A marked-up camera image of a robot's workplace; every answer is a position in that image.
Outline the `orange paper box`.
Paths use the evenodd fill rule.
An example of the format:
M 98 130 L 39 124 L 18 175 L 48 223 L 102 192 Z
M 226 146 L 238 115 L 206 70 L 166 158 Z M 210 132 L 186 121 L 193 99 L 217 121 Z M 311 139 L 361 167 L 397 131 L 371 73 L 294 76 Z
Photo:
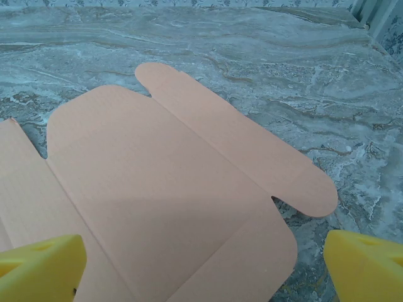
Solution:
M 59 106 L 46 158 L 0 121 L 0 250 L 82 236 L 77 302 L 268 302 L 297 260 L 273 199 L 327 216 L 333 181 L 188 74 L 135 76 Z

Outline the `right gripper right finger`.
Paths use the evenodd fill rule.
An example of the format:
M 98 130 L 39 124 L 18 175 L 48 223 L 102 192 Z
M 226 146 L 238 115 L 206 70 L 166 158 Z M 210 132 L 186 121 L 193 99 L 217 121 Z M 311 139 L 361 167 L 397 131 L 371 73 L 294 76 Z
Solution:
M 339 302 L 403 302 L 403 244 L 331 230 L 324 260 Z

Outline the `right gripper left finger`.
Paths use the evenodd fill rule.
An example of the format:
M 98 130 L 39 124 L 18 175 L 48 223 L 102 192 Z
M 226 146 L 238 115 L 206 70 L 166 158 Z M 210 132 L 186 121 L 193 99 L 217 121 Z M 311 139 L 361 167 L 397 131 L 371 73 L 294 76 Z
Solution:
M 0 302 L 73 302 L 86 268 L 78 234 L 0 252 Z

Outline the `aluminium frame corner post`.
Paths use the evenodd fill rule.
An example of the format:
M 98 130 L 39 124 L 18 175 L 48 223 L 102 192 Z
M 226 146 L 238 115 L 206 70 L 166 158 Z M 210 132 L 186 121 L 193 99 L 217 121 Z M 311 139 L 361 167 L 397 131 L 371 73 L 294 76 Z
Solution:
M 403 0 L 354 0 L 351 13 L 374 39 L 381 41 L 393 27 L 394 18 L 403 18 Z

